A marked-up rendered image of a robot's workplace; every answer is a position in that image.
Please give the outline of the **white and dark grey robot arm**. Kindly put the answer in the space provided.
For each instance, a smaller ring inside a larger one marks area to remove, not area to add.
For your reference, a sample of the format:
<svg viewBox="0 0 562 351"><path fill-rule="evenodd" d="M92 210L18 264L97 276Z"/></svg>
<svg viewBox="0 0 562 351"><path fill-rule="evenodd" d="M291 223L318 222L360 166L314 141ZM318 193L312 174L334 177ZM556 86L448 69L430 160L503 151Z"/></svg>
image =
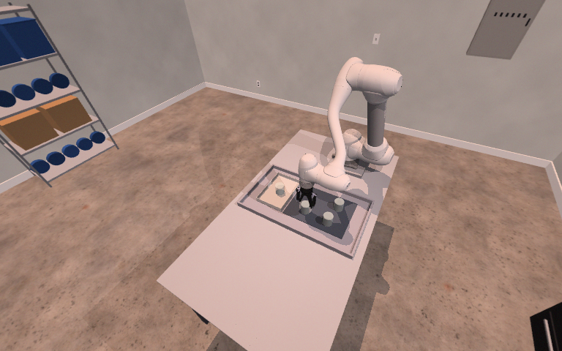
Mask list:
<svg viewBox="0 0 562 351"><path fill-rule="evenodd" d="M299 160L299 185L304 189L320 186L344 192L351 184L344 167L358 168L359 160L388 165L394 149L384 135L386 100L401 88L402 75L391 67L364 64L357 57L343 65L334 84L328 109L328 124L335 147L334 160L323 166L313 154L305 154ZM367 138L355 129L342 133L339 114L352 91L362 91L367 100Z"/></svg>

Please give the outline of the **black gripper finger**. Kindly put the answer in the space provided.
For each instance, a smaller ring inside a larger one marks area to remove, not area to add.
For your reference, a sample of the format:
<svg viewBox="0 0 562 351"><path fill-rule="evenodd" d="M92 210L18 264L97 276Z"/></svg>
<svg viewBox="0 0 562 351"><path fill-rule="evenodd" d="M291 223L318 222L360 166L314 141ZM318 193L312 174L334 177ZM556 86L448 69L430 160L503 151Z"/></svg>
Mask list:
<svg viewBox="0 0 562 351"><path fill-rule="evenodd" d="M301 208L301 202L304 196L304 192L302 192L301 197L300 197L300 188L297 187L296 189L296 199L299 201L299 208Z"/></svg>
<svg viewBox="0 0 562 351"><path fill-rule="evenodd" d="M311 196L309 196L309 195L308 195L308 193L306 193L306 196L307 196L307 198L308 198L308 201L309 201L309 204L310 204L310 207L309 207L309 213L310 213L310 212L311 212L311 210L312 210L312 207L314 207L314 206L315 206L315 202L316 202L316 196L317 196L317 194L314 194L314 193L312 193L312 197L313 197L313 199L312 199L312 197L311 197Z"/></svg>

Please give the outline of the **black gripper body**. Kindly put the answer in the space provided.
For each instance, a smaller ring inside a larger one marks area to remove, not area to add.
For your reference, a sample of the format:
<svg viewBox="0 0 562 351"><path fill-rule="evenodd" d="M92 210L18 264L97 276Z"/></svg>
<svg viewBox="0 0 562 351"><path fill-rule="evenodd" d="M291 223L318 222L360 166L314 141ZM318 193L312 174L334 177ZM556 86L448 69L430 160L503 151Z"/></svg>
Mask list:
<svg viewBox="0 0 562 351"><path fill-rule="evenodd" d="M301 193L304 192L304 196L306 196L306 193L308 193L308 195L311 196L312 193L313 193L312 189L313 189L313 188L311 188L311 189L304 189L304 188L301 187L301 188L300 188L300 191L301 191Z"/></svg>

